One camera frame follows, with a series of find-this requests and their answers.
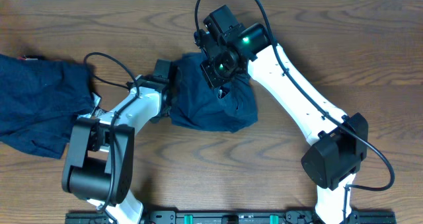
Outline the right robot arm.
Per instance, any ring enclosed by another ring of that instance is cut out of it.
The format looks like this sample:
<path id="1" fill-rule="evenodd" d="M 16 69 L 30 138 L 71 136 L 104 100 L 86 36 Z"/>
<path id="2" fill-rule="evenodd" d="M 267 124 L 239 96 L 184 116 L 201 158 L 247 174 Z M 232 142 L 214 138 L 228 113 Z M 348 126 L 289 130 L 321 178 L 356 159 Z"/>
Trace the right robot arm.
<path id="1" fill-rule="evenodd" d="M 344 223 L 352 214 L 350 195 L 362 161 L 368 123 L 361 114 L 348 116 L 329 102 L 300 74 L 281 45 L 261 24 L 245 28 L 209 22 L 195 32 L 206 54 L 201 69 L 211 88 L 246 73 L 262 85 L 297 124 L 310 148 L 301 165 L 317 186 L 315 213 L 323 223 Z"/>

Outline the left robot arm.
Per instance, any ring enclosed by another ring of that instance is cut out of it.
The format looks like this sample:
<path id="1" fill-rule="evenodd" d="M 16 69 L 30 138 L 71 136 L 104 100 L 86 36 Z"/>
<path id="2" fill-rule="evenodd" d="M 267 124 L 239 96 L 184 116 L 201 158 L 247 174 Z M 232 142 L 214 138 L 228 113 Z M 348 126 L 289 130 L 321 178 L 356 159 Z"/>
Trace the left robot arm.
<path id="1" fill-rule="evenodd" d="M 141 223 L 143 204 L 130 190 L 136 134 L 169 105 L 170 75 L 140 75 L 129 95 L 95 119 L 79 118 L 71 132 L 61 185 L 95 206 L 68 213 L 66 223 Z"/>

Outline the blue denim shorts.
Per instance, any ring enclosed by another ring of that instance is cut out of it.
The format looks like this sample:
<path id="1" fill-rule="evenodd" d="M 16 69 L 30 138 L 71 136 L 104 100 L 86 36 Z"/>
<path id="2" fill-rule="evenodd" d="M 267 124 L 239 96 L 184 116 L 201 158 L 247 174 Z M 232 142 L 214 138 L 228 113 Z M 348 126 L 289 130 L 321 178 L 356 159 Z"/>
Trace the blue denim shorts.
<path id="1" fill-rule="evenodd" d="M 184 54 L 176 66 L 176 101 L 169 116 L 172 124 L 201 131 L 235 133 L 258 121 L 258 109 L 248 75 L 211 89 L 202 75 L 201 53 Z"/>

